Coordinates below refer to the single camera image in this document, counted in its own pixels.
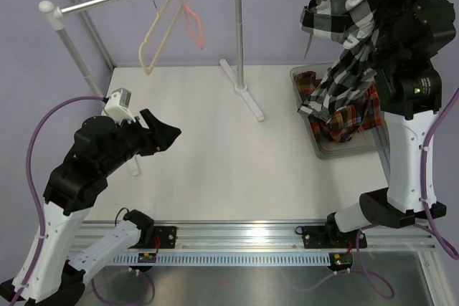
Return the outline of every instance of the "plastic bin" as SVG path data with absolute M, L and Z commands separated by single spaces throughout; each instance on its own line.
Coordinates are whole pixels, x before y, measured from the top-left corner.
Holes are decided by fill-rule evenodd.
M 307 66 L 295 67 L 290 71 L 290 78 L 293 83 L 293 91 L 295 93 L 296 105 L 301 106 L 302 100 L 300 93 L 295 85 L 293 77 L 298 73 L 314 71 L 316 79 L 321 79 L 331 64 L 310 64 Z M 346 143 L 330 142 L 327 138 L 314 138 L 314 134 L 306 115 L 299 113 L 303 118 L 306 128 L 308 129 L 309 137 L 316 155 L 320 159 L 332 159 L 346 156 L 355 156 L 357 154 L 374 152 L 388 147 L 387 136 L 384 128 L 372 128 L 361 133 L 356 133 L 352 140 Z

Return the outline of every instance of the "clothing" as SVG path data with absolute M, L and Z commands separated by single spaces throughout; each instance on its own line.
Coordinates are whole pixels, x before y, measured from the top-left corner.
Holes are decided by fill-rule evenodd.
M 368 58 L 377 41 L 375 17 L 382 4 L 383 0 L 311 0 L 304 7 L 302 30 L 338 42 L 344 51 L 299 112 L 327 123 L 372 85 L 376 72 Z
M 307 100 L 321 83 L 312 71 L 299 73 L 293 79 L 301 100 Z M 335 112 L 327 123 L 311 116 L 308 119 L 316 140 L 324 137 L 340 143 L 349 141 L 356 133 L 382 124 L 376 88 L 371 85 L 362 97 Z

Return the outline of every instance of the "white end cap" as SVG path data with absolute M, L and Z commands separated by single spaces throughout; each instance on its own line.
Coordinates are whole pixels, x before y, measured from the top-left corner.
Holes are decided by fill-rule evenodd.
M 43 12 L 46 15 L 46 18 L 48 18 L 48 22 L 51 24 L 51 27 L 55 31 L 64 29 L 64 24 L 60 20 L 60 18 L 62 18 L 62 15 L 59 16 L 60 10 L 51 1 L 41 1 L 38 5 L 38 8 L 41 12 Z

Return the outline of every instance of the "pink hanger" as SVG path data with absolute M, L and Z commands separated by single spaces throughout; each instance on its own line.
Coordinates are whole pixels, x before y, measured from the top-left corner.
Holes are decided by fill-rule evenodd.
M 196 42 L 199 48 L 204 49 L 204 35 L 202 34 L 202 24 L 201 19 L 197 14 L 195 14 L 189 7 L 188 1 L 184 4 L 184 13 L 186 19 L 186 28 L 188 29 L 189 36 Z M 191 28 L 191 19 L 193 19 L 198 24 L 199 30 L 199 38 L 194 33 L 193 29 Z

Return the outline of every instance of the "clothes rack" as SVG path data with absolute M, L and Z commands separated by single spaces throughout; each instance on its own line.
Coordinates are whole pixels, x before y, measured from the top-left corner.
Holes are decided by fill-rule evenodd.
M 70 56 L 73 58 L 73 61 L 78 66 L 82 76 L 85 78 L 86 82 L 89 84 L 91 90 L 97 96 L 103 96 L 104 94 L 98 87 L 93 76 L 90 74 L 89 69 L 87 68 L 85 62 L 83 61 L 80 53 L 73 44 L 70 36 L 68 35 L 64 24 L 63 19 L 66 16 L 71 14 L 77 14 L 88 9 L 110 3 L 117 0 L 88 0 L 82 1 L 77 4 L 73 4 L 66 7 L 55 6 L 51 1 L 42 1 L 39 4 L 39 9 L 43 12 L 52 28 L 57 32 L 59 38 L 62 40 L 62 43 L 67 48 L 67 51 L 70 53 Z M 257 106 L 252 96 L 247 90 L 247 85 L 244 81 L 244 52 L 243 52 L 243 38 L 242 38 L 242 0 L 235 0 L 235 13 L 236 13 L 236 43 L 237 43 L 237 74 L 234 73 L 232 68 L 228 65 L 227 60 L 221 59 L 219 61 L 223 70 L 225 71 L 228 78 L 232 81 L 235 86 L 235 92 L 242 97 L 249 109 L 252 111 L 253 115 L 257 118 L 258 121 L 265 119 L 261 109 Z

